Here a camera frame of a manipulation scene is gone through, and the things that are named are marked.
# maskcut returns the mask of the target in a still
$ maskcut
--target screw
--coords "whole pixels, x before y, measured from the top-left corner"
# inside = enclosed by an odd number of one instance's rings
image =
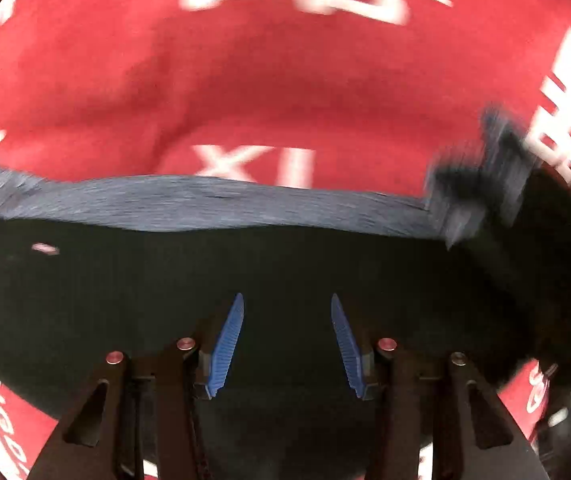
[[[465,366],[466,362],[468,362],[468,359],[463,352],[454,352],[450,356],[450,359],[453,364],[457,366]]]
[[[196,341],[191,337],[182,337],[176,342],[176,347],[179,350],[188,351],[196,346]]]
[[[107,357],[105,357],[105,361],[111,365],[118,365],[121,361],[123,361],[123,352],[118,350],[110,352]]]
[[[383,350],[384,352],[392,352],[397,347],[397,342],[392,339],[391,337],[382,337],[379,339],[377,343],[379,349]]]

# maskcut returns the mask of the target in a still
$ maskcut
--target blue gripper pad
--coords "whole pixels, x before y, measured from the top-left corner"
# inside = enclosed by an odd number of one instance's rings
[[[365,381],[363,380],[363,368],[361,367],[361,353],[359,351],[357,340],[355,339],[350,325],[345,317],[341,300],[337,295],[332,296],[331,303],[332,325],[334,332],[337,334],[337,343],[343,359],[347,382],[350,384],[359,399],[363,398],[365,392]]]
[[[234,303],[230,308],[228,317],[220,330],[219,339],[212,352],[212,366],[210,368],[210,380],[206,385],[207,394],[210,397],[216,396],[220,388],[225,384],[228,376],[232,356],[238,341],[238,334],[243,325],[243,315],[245,313],[243,295],[237,294]]]

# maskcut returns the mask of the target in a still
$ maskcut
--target black bracket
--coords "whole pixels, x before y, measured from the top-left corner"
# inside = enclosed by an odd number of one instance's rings
[[[332,322],[350,386],[380,402],[378,436],[365,480],[416,480],[425,383],[434,400],[433,480],[548,480],[496,391],[461,352],[428,359],[376,338],[355,309],[332,298]]]
[[[141,381],[154,382],[158,477],[207,478],[193,399],[212,399],[223,386],[243,317],[238,294],[192,337],[157,354],[130,359],[110,352],[57,424],[29,480],[142,480],[138,406],[133,420],[124,421],[126,389]]]

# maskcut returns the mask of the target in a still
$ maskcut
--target red fabric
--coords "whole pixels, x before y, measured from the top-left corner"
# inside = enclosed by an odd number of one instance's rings
[[[180,173],[194,145],[314,150],[312,186],[420,195],[490,102],[527,124],[571,0],[405,0],[406,25],[297,0],[18,0],[0,25],[0,163]],[[275,184],[278,150],[247,165]]]

